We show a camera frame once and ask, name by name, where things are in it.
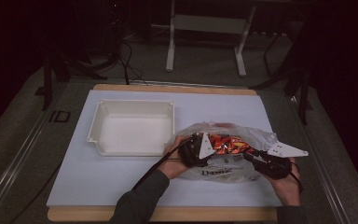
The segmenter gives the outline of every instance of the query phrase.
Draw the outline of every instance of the metal leg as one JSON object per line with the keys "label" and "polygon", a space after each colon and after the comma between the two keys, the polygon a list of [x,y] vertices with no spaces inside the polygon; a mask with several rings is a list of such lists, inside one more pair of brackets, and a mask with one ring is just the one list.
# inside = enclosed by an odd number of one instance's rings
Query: metal leg
{"label": "metal leg", "polygon": [[298,115],[301,118],[301,121],[304,125],[307,125],[306,119],[306,110],[308,102],[308,88],[310,86],[310,71],[306,71],[302,76],[302,85],[301,85],[301,95],[300,95],[300,104],[298,106]]}
{"label": "metal leg", "polygon": [[175,42],[174,42],[174,32],[175,32],[175,1],[171,1],[171,25],[170,25],[170,46],[168,48],[168,57],[167,65],[165,70],[167,72],[173,71],[173,60],[175,56]]}
{"label": "metal leg", "polygon": [[255,14],[255,7],[252,7],[248,15],[247,22],[243,27],[241,42],[237,47],[234,48],[235,59],[237,61],[238,72],[240,74],[240,77],[246,77],[245,66],[243,65],[242,50],[246,42],[246,37],[249,34],[249,28],[251,27],[254,14]]}
{"label": "metal leg", "polygon": [[264,60],[264,64],[266,65],[266,69],[267,69],[267,74],[268,76],[270,77],[271,76],[271,72],[269,71],[269,62],[267,62],[267,52],[269,51],[269,49],[272,47],[272,45],[275,43],[275,41],[278,39],[280,35],[276,35],[271,43],[268,45],[268,47],[266,48],[266,51],[264,51],[264,54],[263,54],[263,60]]}

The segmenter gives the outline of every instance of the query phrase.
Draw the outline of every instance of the cable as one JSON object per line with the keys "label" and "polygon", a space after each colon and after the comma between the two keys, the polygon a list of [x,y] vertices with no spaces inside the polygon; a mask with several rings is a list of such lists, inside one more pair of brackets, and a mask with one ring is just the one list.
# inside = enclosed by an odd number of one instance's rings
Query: cable
{"label": "cable", "polygon": [[34,201],[36,201],[36,199],[39,197],[39,195],[43,192],[43,190],[45,190],[45,188],[48,186],[48,183],[50,182],[50,180],[55,176],[55,174],[59,171],[60,167],[62,165],[62,162],[60,162],[60,164],[55,168],[54,172],[50,175],[50,177],[48,178],[48,181],[46,181],[46,183],[43,185],[42,189],[39,190],[36,195],[33,197],[33,199],[31,201],[29,201],[27,203],[27,205],[25,205],[25,207],[15,216],[11,219],[11,221],[9,222],[9,224],[13,224],[17,221],[17,219],[19,219],[19,217],[34,203]]}
{"label": "cable", "polygon": [[297,168],[297,170],[300,172],[300,167],[297,165],[297,163],[292,162],[292,161],[290,163],[292,163]]}
{"label": "cable", "polygon": [[302,187],[302,184],[301,184],[301,181],[292,173],[292,172],[290,172],[290,174],[289,174],[292,178],[294,178],[295,179],[295,181],[297,182],[297,184],[298,184],[298,189],[299,189],[299,192],[300,192],[300,194],[301,194],[301,192],[303,191],[303,187]]}
{"label": "cable", "polygon": [[184,140],[181,144],[179,144],[179,146],[175,147],[173,150],[165,154],[158,162],[156,162],[152,167],[150,167],[150,169],[141,177],[141,179],[138,180],[135,186],[133,186],[132,190],[137,189],[147,179],[148,176],[155,172],[157,168],[173,154],[173,152],[178,150],[182,145],[186,144],[190,140],[191,138]]}
{"label": "cable", "polygon": [[[129,55],[128,59],[125,59],[124,56],[122,56],[122,55],[120,56],[120,60],[122,62],[123,68],[124,68],[124,76],[126,78],[126,84],[130,85],[135,80],[142,80],[143,83],[147,86],[148,84],[145,82],[144,79],[142,79],[142,76],[144,75],[144,73],[141,70],[133,68],[133,67],[130,66],[130,59],[131,59],[131,56],[132,56],[132,48],[131,48],[131,46],[129,44],[125,43],[125,42],[123,42],[123,45],[127,46],[129,48],[129,50],[130,50],[130,55]],[[133,72],[133,74],[136,76],[136,78],[133,78],[132,80],[130,80],[129,73],[128,73],[128,68],[130,68],[130,70]]]}

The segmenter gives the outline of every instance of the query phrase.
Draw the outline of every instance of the dark sleeve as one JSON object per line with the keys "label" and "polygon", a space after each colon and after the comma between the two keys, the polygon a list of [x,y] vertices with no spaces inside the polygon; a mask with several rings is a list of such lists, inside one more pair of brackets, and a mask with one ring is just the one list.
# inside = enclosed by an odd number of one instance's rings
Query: dark sleeve
{"label": "dark sleeve", "polygon": [[282,206],[277,208],[278,224],[307,224],[304,208],[301,206]]}
{"label": "dark sleeve", "polygon": [[170,179],[161,171],[152,173],[138,189],[126,192],[118,200],[115,213],[108,223],[147,223],[159,198],[170,185]]}

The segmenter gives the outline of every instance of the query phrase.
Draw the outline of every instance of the dark background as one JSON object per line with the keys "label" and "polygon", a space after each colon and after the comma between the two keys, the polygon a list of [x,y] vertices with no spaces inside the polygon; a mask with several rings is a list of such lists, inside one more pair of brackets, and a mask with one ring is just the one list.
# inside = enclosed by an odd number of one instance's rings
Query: dark background
{"label": "dark background", "polygon": [[[151,22],[168,22],[163,19],[169,18],[165,15],[168,11],[165,7],[169,7],[167,2],[131,0],[131,16],[120,15],[119,18],[124,22],[128,20],[147,37],[150,31],[145,27]],[[312,60],[311,86],[316,88],[358,171],[358,1],[324,2],[332,3],[333,7],[310,15],[287,62],[289,66],[296,66]],[[95,24],[102,24],[102,27],[95,27],[76,20],[71,3],[62,0],[0,1],[0,116],[26,79],[42,66],[40,36],[43,33],[51,34],[62,50],[74,59],[86,62],[91,54],[101,53],[100,45],[94,41],[101,37],[83,36],[81,29],[102,30],[117,19],[119,12],[110,8],[112,10],[104,12],[107,14],[103,14],[102,19],[94,14]],[[99,6],[89,7],[89,10],[99,10],[96,7]],[[213,3],[206,8],[208,12],[224,16],[221,7]],[[266,13],[273,14],[268,9],[258,12],[252,29],[263,31],[273,22],[262,19]],[[60,34],[60,38],[55,39],[54,34]]]}

